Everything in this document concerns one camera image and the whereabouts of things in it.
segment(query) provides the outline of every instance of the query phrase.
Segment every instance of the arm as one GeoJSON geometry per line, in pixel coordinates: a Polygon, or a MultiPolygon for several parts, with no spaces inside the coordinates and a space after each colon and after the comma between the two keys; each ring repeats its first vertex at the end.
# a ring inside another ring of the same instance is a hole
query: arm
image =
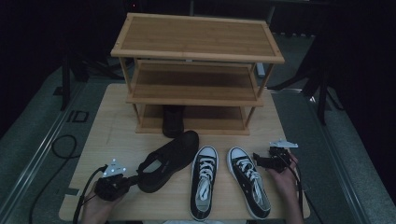
{"type": "MultiPolygon", "coordinates": [[[[290,154],[291,158],[298,162],[298,160],[290,154]]],[[[290,165],[291,169],[296,167],[296,163],[292,162],[290,165]]],[[[286,204],[286,223],[287,224],[301,224],[304,223],[303,216],[300,211],[300,205],[298,204],[298,198],[296,193],[296,179],[289,169],[286,169],[282,173],[278,173],[273,169],[267,169],[267,172],[275,180],[276,188],[286,204]]]]}
{"type": "Polygon", "coordinates": [[[84,208],[82,211],[82,224],[104,224],[110,216],[113,208],[119,203],[123,197],[118,198],[114,202],[105,201],[95,195],[93,190],[96,183],[93,184],[91,192],[85,197],[84,208]]]}

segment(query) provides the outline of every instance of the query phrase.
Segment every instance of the floor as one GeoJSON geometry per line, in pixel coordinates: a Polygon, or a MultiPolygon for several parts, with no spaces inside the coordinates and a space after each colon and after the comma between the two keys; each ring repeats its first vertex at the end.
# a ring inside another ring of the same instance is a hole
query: floor
{"type": "MultiPolygon", "coordinates": [[[[295,74],[313,40],[303,36],[275,38],[286,63],[276,66],[268,86],[295,74]]],[[[50,146],[58,137],[72,134],[77,139],[74,155],[79,154],[106,86],[122,82],[93,70],[91,73],[86,83],[72,81],[72,100],[60,111],[62,98],[53,92],[62,84],[62,69],[54,72],[0,140],[0,223],[28,223],[29,217],[33,223],[69,223],[58,218],[58,211],[78,159],[59,159],[50,146]],[[70,119],[78,111],[88,115],[86,121],[70,119]]],[[[393,223],[395,206],[347,114],[328,101],[327,125],[321,125],[315,98],[300,93],[305,82],[272,92],[288,141],[299,144],[292,152],[299,158],[304,191],[312,202],[311,216],[305,223],[393,223]]],[[[67,156],[74,142],[61,138],[55,148],[57,154],[67,156]]]]}

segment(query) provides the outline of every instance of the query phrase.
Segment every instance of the dark background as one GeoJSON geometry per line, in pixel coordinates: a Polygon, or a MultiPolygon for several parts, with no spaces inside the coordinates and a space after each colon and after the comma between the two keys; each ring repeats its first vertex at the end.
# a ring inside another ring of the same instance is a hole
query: dark background
{"type": "MultiPolygon", "coordinates": [[[[1,5],[0,136],[62,65],[66,53],[78,51],[106,64],[127,11],[190,14],[190,1],[181,0],[6,0],[1,5]]],[[[273,32],[316,36],[304,65],[330,65],[329,84],[395,202],[396,3],[195,0],[194,13],[266,20],[272,6],[273,32]]],[[[84,63],[76,67],[83,77],[84,63]]]]}

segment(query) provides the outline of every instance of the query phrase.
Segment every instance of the white shoelace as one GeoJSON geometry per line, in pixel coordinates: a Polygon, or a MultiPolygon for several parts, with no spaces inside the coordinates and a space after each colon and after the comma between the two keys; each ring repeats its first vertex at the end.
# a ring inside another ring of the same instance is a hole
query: white shoelace
{"type": "Polygon", "coordinates": [[[236,163],[240,167],[242,172],[247,176],[250,182],[253,183],[253,198],[257,204],[262,204],[262,188],[259,184],[258,179],[260,174],[253,170],[254,166],[249,159],[243,159],[236,163]]]}
{"type": "Polygon", "coordinates": [[[200,182],[198,185],[200,200],[204,201],[207,199],[207,195],[210,192],[210,182],[213,179],[213,164],[215,160],[210,158],[202,158],[200,160],[200,182]]]}

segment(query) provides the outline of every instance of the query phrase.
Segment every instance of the black shoe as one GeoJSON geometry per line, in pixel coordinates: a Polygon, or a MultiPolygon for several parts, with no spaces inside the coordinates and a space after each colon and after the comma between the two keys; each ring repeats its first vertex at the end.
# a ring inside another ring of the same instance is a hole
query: black shoe
{"type": "Polygon", "coordinates": [[[239,147],[230,149],[227,155],[228,169],[245,194],[247,209],[256,219],[265,219],[271,210],[262,186],[262,177],[257,173],[253,160],[239,147]]]}
{"type": "Polygon", "coordinates": [[[138,169],[139,180],[137,186],[146,193],[159,190],[174,174],[189,165],[198,151],[199,137],[194,131],[187,131],[167,143],[163,147],[151,152],[138,169]],[[159,166],[152,172],[147,168],[153,164],[159,166]]]}
{"type": "Polygon", "coordinates": [[[218,152],[213,147],[202,147],[192,163],[190,210],[197,221],[204,221],[210,214],[218,167],[218,152]]]}
{"type": "Polygon", "coordinates": [[[184,105],[163,105],[163,134],[176,138],[184,132],[184,105]]]}

